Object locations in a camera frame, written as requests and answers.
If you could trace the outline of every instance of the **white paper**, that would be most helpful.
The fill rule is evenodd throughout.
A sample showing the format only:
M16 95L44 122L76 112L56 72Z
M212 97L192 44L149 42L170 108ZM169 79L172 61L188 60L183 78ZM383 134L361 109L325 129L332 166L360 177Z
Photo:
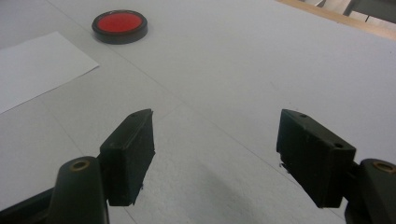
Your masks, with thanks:
M0 113L98 65L57 32L0 49Z

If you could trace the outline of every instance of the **black plastic part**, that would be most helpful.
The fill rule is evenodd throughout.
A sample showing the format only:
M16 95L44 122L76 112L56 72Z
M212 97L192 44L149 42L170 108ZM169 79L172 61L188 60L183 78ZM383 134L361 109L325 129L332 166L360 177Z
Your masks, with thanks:
M107 205L99 161L81 157L59 170L47 224L107 224Z
M283 109L276 151L317 207L339 207L356 148L305 114Z
M110 205L135 203L154 155L152 111L135 112L100 147Z
M127 13L135 14L136 16L140 17L142 23L135 29L126 32L108 32L98 27L97 24L99 20L101 20L104 16L117 12L127 12ZM92 29L95 34L95 37L98 40L113 45L123 45L123 44L129 44L135 42L143 38L148 33L149 30L147 19L142 14L131 10L114 10L103 13L95 18L95 20L92 23Z
M17 203L0 212L0 223L44 224L50 207L52 189Z
M373 223L396 223L396 166L374 159L361 162L361 194Z

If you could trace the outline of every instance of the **white sheet of paper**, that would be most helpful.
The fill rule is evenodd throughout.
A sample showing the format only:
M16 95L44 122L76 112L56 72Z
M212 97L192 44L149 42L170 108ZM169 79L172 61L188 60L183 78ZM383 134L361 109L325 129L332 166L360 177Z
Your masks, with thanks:
M57 32L0 49L0 114L98 65Z

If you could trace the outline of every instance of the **wooden edge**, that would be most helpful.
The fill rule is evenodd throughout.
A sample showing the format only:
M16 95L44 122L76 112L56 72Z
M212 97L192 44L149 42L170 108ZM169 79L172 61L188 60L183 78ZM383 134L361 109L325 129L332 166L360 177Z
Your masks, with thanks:
M304 10L306 12L326 18L331 21L336 21L336 22L342 23L344 25L358 28L358 29L363 30L367 33L379 35L379 36L382 36L382 37L385 37L385 38L388 38L391 40L396 40L396 32L391 31L386 28L383 28L383 27L368 24L364 21L358 21L358 20L349 18L347 16L337 14L335 12L331 12L329 10L323 9L321 7L315 7L315 6L309 5L304 2L300 2L298 0L276 0L276 1L286 4L288 6L291 6L291 7L299 8L301 10Z

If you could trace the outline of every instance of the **white table surface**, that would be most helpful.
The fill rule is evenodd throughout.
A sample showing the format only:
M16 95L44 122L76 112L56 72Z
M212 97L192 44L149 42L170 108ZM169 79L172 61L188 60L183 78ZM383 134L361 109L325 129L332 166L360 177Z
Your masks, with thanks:
M95 40L93 19L113 9L145 15L147 36ZM394 41L270 0L0 1L0 49L55 31L100 67L0 115L0 209L145 108L157 154L111 223L345 223L278 167L282 108L347 140L357 162L396 162Z

